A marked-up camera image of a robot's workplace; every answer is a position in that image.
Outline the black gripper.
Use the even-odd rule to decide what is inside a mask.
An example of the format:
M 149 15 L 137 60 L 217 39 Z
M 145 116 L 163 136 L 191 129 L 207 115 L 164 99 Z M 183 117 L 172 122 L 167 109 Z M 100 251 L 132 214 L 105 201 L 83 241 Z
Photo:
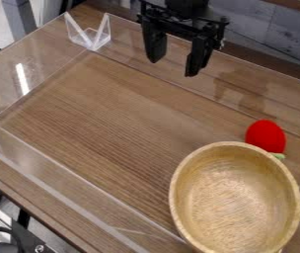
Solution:
M 167 36 L 192 41 L 185 62 L 185 77 L 207 66 L 213 49 L 224 46 L 230 18 L 209 7 L 209 0 L 140 0 L 139 23 L 143 28 L 147 57 L 156 63 L 165 56 Z

